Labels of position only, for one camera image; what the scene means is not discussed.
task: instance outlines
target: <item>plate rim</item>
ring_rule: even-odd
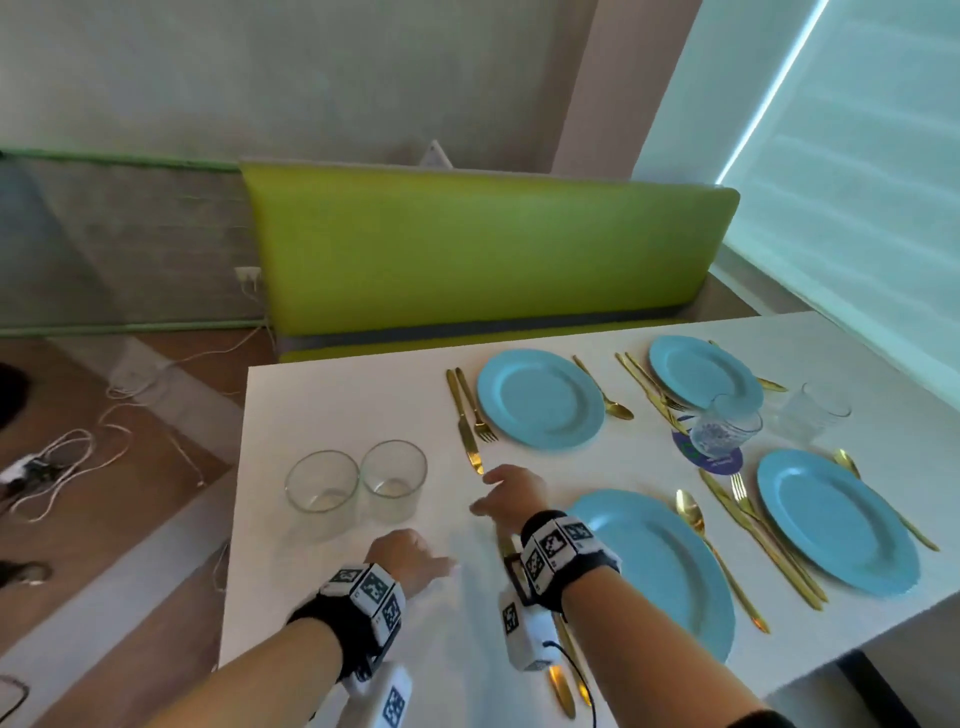
[[[721,663],[726,663],[732,653],[733,642],[736,637],[737,615],[733,608],[733,594],[730,589],[730,585],[727,583],[727,577],[724,576],[723,571],[720,569],[720,565],[713,557],[713,554],[710,552],[707,544],[704,543],[704,540],[689,525],[687,525],[679,515],[677,515],[658,497],[648,496],[636,491],[625,491],[618,488],[601,488],[577,498],[567,512],[571,516],[580,518],[582,521],[586,522],[587,525],[589,525],[588,518],[583,518],[581,516],[583,509],[589,506],[589,501],[602,497],[610,497],[611,494],[615,494],[616,497],[626,497],[633,502],[640,503],[644,509],[648,509],[651,513],[658,514],[660,522],[665,522],[671,526],[676,526],[671,528],[671,532],[683,534],[678,536],[678,538],[680,538],[682,543],[684,543],[684,546],[689,549],[691,560],[693,561],[695,567],[698,570],[701,570],[701,572],[703,572],[703,569],[707,569],[712,572],[712,577],[707,579],[705,575],[704,581],[705,584],[709,584],[709,582],[712,581],[717,585],[717,589],[715,591],[717,593],[719,602],[716,604],[709,604],[708,606],[709,613],[712,616],[716,616],[716,623],[719,625],[716,628],[716,637],[715,640],[711,640],[709,643],[701,641],[699,635],[693,634],[693,637],[698,643],[700,643],[701,646],[703,646],[711,655],[713,655],[715,659]],[[632,586],[642,593],[642,590],[639,587],[636,585]]]
[[[654,374],[657,375],[657,378],[663,383],[663,385],[670,391],[671,394],[676,395],[679,399],[693,405],[697,409],[707,409],[710,406],[710,402],[706,402],[706,404],[695,402],[676,391],[677,379],[669,374],[669,370],[664,367],[662,363],[658,366],[658,361],[666,356],[664,349],[667,349],[668,347],[675,348],[682,342],[686,342],[685,345],[687,347],[696,347],[696,349],[701,349],[704,352],[709,351],[714,353],[732,364],[732,367],[737,370],[740,376],[743,378],[744,386],[746,387],[746,392],[744,395],[738,398],[744,402],[743,408],[745,412],[748,410],[751,412],[757,412],[760,407],[763,406],[763,387],[760,385],[759,381],[756,380],[756,375],[751,371],[750,367],[733,356],[733,354],[727,350],[720,347],[715,347],[712,344],[702,339],[698,339],[695,336],[664,334],[663,336],[658,336],[656,339],[654,339],[647,352],[647,361],[650,363],[650,368],[653,369]]]
[[[510,425],[504,426],[502,424],[503,418],[499,418],[498,420],[498,412],[503,411],[503,408],[496,403],[496,398],[492,395],[492,378],[498,366],[513,356],[546,357],[549,361],[556,363],[558,367],[562,367],[579,385],[588,400],[588,413],[584,418],[584,424],[576,430],[574,435],[558,438],[556,435],[546,435],[537,432],[531,436],[531,430],[529,429],[517,429]],[[484,364],[480,370],[480,374],[477,375],[476,392],[477,399],[480,400],[480,406],[483,408],[484,414],[490,418],[494,425],[523,445],[535,449],[561,450],[580,447],[596,437],[607,417],[607,409],[603,403],[603,395],[600,394],[600,389],[596,383],[572,361],[568,361],[559,354],[543,349],[507,349],[504,352],[492,356],[487,360],[487,363]]]
[[[787,459],[788,462],[781,463],[780,461],[783,459]],[[783,507],[782,500],[779,498],[780,486],[778,483],[780,480],[778,474],[786,467],[797,467],[796,464],[790,465],[789,461],[791,460],[806,461],[809,464],[808,467],[816,466],[833,471],[863,496],[880,524],[889,531],[891,538],[894,540],[894,550],[903,551],[906,554],[903,575],[895,573],[893,576],[876,576],[861,568],[845,565],[832,556],[828,550],[817,547],[805,535],[805,532],[790,518],[789,510]],[[834,578],[874,596],[903,595],[919,583],[921,576],[920,554],[906,526],[900,521],[900,516],[886,500],[846,468],[808,450],[776,449],[761,458],[756,469],[756,483],[764,507],[783,532],[783,535],[810,561]]]

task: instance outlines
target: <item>coaster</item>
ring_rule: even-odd
[[[677,419],[680,420],[680,422],[686,422],[692,420],[693,415],[684,415]],[[690,442],[690,438],[682,432],[674,430],[673,442],[687,460],[698,468],[703,468],[708,473],[713,473],[714,475],[733,475],[734,473],[739,473],[740,469],[743,468],[743,452],[740,451],[740,448],[731,452],[727,457],[714,459],[707,457],[694,448],[693,443]]]

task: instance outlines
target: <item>spoon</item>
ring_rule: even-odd
[[[590,377],[590,379],[593,379],[593,375],[589,372],[587,367],[584,366],[584,362],[582,362],[576,354],[573,354],[573,363],[576,364],[578,367],[580,367],[582,370],[584,370],[584,372],[587,374],[587,376]],[[596,384],[597,389],[600,390],[600,396],[603,398],[603,403],[604,403],[604,406],[607,408],[608,415],[613,415],[615,418],[619,420],[632,420],[634,418],[633,412],[631,412],[629,409],[627,409],[622,404],[620,404],[620,402],[613,401],[609,397],[607,397],[603,389],[600,388],[600,384],[597,383],[596,379],[593,379],[593,383]]]
[[[747,598],[747,595],[743,593],[743,590],[740,589],[740,585],[736,583],[736,579],[733,578],[733,574],[730,573],[730,570],[727,569],[727,565],[724,564],[723,559],[720,558],[720,554],[717,553],[717,549],[713,547],[713,544],[707,540],[707,525],[704,523],[704,514],[700,510],[700,506],[697,505],[697,501],[693,499],[693,496],[687,491],[677,491],[677,513],[680,514],[681,518],[686,521],[697,534],[704,540],[704,543],[707,544],[707,548],[710,549],[710,552],[713,554],[713,558],[717,560],[717,564],[720,565],[720,569],[723,570],[724,576],[727,577],[727,581],[730,583],[730,588],[733,590],[733,593],[736,594],[736,598],[740,600],[740,603],[743,605],[743,608],[746,610],[747,614],[750,615],[750,621],[754,623],[756,628],[761,632],[770,634],[770,627],[767,626],[766,620],[760,616],[760,612],[756,610],[756,607],[753,605],[753,602]]]
[[[712,339],[708,339],[707,343],[712,344],[717,349],[722,348],[719,344],[717,344]],[[771,392],[789,392],[790,391],[789,389],[784,387],[782,384],[777,384],[775,381],[770,381],[770,379],[764,379],[762,376],[758,376],[756,380],[760,383],[761,387],[763,387],[764,389],[769,389]]]
[[[853,476],[856,477],[860,482],[863,482],[863,478],[860,477],[860,470],[856,467],[856,463],[853,462],[853,458],[850,457],[850,454],[847,453],[846,450],[840,449],[840,448],[837,448],[836,450],[834,450],[833,462],[839,465],[841,468],[846,468],[851,473],[853,473]],[[886,503],[887,505],[890,505],[890,502],[886,498],[884,498],[883,496],[880,496],[880,497],[883,499],[884,503]],[[899,518],[900,522],[904,526],[906,526],[906,529],[917,538],[917,541],[919,541],[921,544],[929,548],[931,551],[940,550],[940,547],[934,544],[928,538],[926,538],[926,536],[920,532],[920,529],[917,528],[917,526],[915,526],[913,523],[911,523],[906,518],[904,518],[903,514],[900,511],[898,511],[892,505],[890,505],[890,509],[897,514],[897,518]]]

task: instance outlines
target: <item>light strip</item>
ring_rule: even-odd
[[[737,142],[736,149],[733,150],[733,154],[731,155],[730,159],[727,160],[727,164],[724,165],[723,171],[717,178],[717,184],[722,183],[724,178],[727,177],[727,174],[730,172],[731,167],[733,167],[733,163],[736,161],[736,158],[740,156],[740,153],[743,152],[743,148],[747,146],[747,142],[750,140],[750,137],[754,135],[756,127],[760,124],[760,119],[763,118],[763,115],[767,112],[767,109],[769,109],[770,104],[774,100],[774,96],[776,96],[777,92],[780,91],[780,86],[783,84],[783,80],[786,78],[786,75],[790,73],[790,69],[796,62],[800,52],[804,49],[807,40],[810,38],[810,34],[813,33],[813,28],[819,22],[820,16],[824,14],[824,10],[827,8],[827,3],[829,3],[829,1],[830,0],[818,0],[816,8],[813,9],[813,12],[810,14],[810,17],[806,20],[806,23],[801,29],[800,34],[797,36],[797,42],[793,44],[793,48],[790,49],[786,59],[784,59],[783,65],[780,67],[780,71],[777,72],[777,77],[770,85],[770,88],[767,89],[767,93],[763,97],[763,102],[757,108],[754,118],[750,120],[750,125],[747,127],[747,131],[743,134],[743,136],[740,137],[740,141]]]

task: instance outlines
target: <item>plate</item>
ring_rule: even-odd
[[[827,573],[877,596],[920,580],[917,548],[897,513],[850,471],[783,449],[760,461],[756,478],[783,535]]]
[[[589,376],[536,349],[513,349],[488,361],[477,378],[477,396],[497,427],[531,448],[575,448],[596,435],[606,417]]]
[[[763,387],[734,356],[690,336],[661,336],[650,347],[650,366],[672,394],[700,409],[717,395],[733,395],[738,412],[757,412]]]
[[[736,617],[723,572],[686,522],[655,498],[603,490],[570,513],[623,559],[624,578],[724,662]]]

